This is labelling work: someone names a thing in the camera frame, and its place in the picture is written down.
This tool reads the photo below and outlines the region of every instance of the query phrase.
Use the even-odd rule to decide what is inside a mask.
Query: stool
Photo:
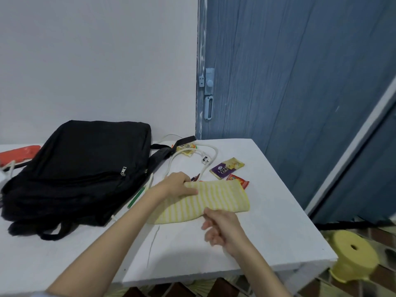
[[[378,255],[371,245],[357,234],[338,230],[329,240],[338,260],[330,274],[339,282],[368,279],[379,264]]]

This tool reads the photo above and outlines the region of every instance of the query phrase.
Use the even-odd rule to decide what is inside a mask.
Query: white table
[[[239,213],[239,220],[256,248],[290,292],[295,293],[337,260],[336,254],[298,205],[268,160],[250,139],[203,141],[215,145],[219,154],[212,166],[236,157],[245,163],[236,175],[249,180],[246,193],[250,211]],[[26,145],[0,145],[0,152]],[[208,147],[201,147],[213,154]],[[165,162],[155,173],[159,182]],[[171,171],[190,177],[202,168],[200,156],[177,156]],[[207,170],[202,180],[215,180]],[[120,217],[126,208],[116,217]],[[233,258],[220,246],[210,247],[201,230],[203,218],[149,226],[132,245],[116,277],[115,284],[134,286],[186,281],[242,274]],[[38,236],[13,237],[11,223],[0,219],[0,296],[43,291],[107,227],[79,226],[67,237],[47,242]]]

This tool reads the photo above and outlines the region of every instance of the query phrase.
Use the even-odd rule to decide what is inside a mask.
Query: hand
[[[161,189],[165,198],[198,195],[197,189],[186,188],[184,186],[185,182],[190,181],[190,177],[183,172],[172,173],[171,175],[165,177],[165,179],[160,183],[156,184],[153,189]]]
[[[205,233],[205,241],[210,242],[211,246],[223,246],[235,257],[243,246],[250,242],[235,213],[224,210],[214,211],[209,208],[205,208],[204,213],[205,222],[202,229],[211,227]]]

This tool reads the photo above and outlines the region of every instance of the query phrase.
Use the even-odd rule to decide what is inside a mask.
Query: yellow and white striped towel
[[[249,199],[238,180],[187,182],[185,186],[198,189],[198,195],[168,198],[148,219],[150,224],[166,224],[196,219],[204,208],[235,213],[250,209]]]

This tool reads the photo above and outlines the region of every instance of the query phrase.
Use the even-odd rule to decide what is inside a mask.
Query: person's left hand
[[[186,188],[184,186],[185,182],[190,181],[190,177],[183,172],[172,173],[160,183],[156,184],[153,189],[157,188],[162,190],[166,198],[198,195],[197,189]]]

